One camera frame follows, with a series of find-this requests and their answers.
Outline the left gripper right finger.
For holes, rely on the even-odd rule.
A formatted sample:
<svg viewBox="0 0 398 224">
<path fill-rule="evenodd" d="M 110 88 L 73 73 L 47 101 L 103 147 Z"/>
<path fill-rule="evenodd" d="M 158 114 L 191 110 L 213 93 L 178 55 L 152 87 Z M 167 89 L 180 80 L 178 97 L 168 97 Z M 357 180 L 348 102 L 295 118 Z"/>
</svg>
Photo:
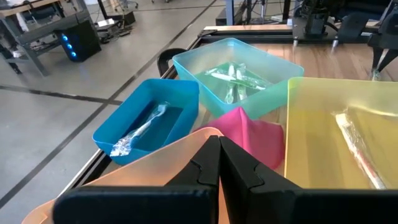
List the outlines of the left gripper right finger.
<svg viewBox="0 0 398 224">
<path fill-rule="evenodd" d="M 396 190 L 303 189 L 229 138 L 220 143 L 230 223 L 397 223 Z"/>
</svg>

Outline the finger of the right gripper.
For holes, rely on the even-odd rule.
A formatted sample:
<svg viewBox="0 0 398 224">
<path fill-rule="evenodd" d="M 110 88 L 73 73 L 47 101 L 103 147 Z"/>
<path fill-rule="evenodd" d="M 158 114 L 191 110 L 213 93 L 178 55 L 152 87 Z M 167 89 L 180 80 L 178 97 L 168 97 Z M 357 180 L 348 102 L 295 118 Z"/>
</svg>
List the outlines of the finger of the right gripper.
<svg viewBox="0 0 398 224">
<path fill-rule="evenodd" d="M 373 64 L 372 64 L 372 70 L 382 70 L 381 67 L 381 56 L 383 54 L 384 49 L 380 47 L 373 47 Z"/>
<path fill-rule="evenodd" d="M 379 56 L 379 61 L 377 63 L 377 70 L 378 72 L 381 72 L 390 62 L 392 62 L 397 57 L 397 50 L 389 49 L 382 60 L 381 56 L 383 53 L 383 49 L 378 48 L 378 51 L 380 56 Z"/>
</svg>

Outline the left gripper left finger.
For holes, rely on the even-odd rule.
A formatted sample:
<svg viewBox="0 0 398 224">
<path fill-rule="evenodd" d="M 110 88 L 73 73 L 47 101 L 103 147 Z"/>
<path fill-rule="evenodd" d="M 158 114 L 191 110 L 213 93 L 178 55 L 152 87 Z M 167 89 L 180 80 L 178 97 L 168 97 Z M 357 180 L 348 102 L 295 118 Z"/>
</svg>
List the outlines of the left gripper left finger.
<svg viewBox="0 0 398 224">
<path fill-rule="evenodd" d="M 197 223 L 219 219 L 221 144 L 210 136 L 162 187 L 81 187 L 55 201 L 54 224 Z"/>
</svg>

